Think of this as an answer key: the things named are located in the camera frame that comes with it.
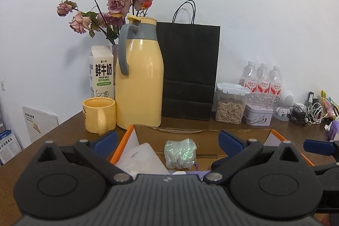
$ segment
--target gray thermos handle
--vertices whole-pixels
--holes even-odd
[[[128,63],[126,60],[126,41],[127,34],[129,31],[134,33],[138,32],[139,27],[133,24],[125,24],[121,27],[119,35],[119,46],[118,46],[118,61],[121,73],[125,76],[128,75]]]

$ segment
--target white speaker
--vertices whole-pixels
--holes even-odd
[[[289,108],[294,104],[293,93],[289,90],[283,90],[279,99],[279,106]]]
[[[289,107],[294,104],[293,93],[289,90],[283,90],[280,93],[278,101],[279,107],[276,109],[276,113],[273,117],[281,121],[289,121],[287,114],[289,114]]]

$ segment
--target black paper bag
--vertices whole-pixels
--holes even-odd
[[[164,61],[162,116],[209,120],[217,74],[220,26],[158,22]]]

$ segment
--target pink bottle label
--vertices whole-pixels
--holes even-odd
[[[257,85],[258,85],[257,82],[254,82],[254,81],[251,81],[251,80],[246,81],[246,83],[245,83],[245,87],[248,87],[251,92],[255,92],[257,90]]]
[[[274,95],[279,95],[280,92],[281,92],[281,86],[280,85],[271,85],[270,91]]]
[[[261,82],[261,83],[258,83],[258,87],[257,87],[257,92],[260,92],[260,93],[269,93],[270,91],[270,82]]]

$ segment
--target blue gripper pad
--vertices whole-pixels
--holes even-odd
[[[309,153],[330,156],[331,154],[335,153],[336,148],[332,142],[307,139],[304,142],[304,150]]]
[[[112,151],[116,149],[117,144],[118,134],[115,131],[112,131],[107,135],[105,134],[103,139],[96,142],[92,149],[97,155],[106,158]]]
[[[219,132],[219,147],[228,155],[233,157],[241,152],[247,143],[226,130]]]

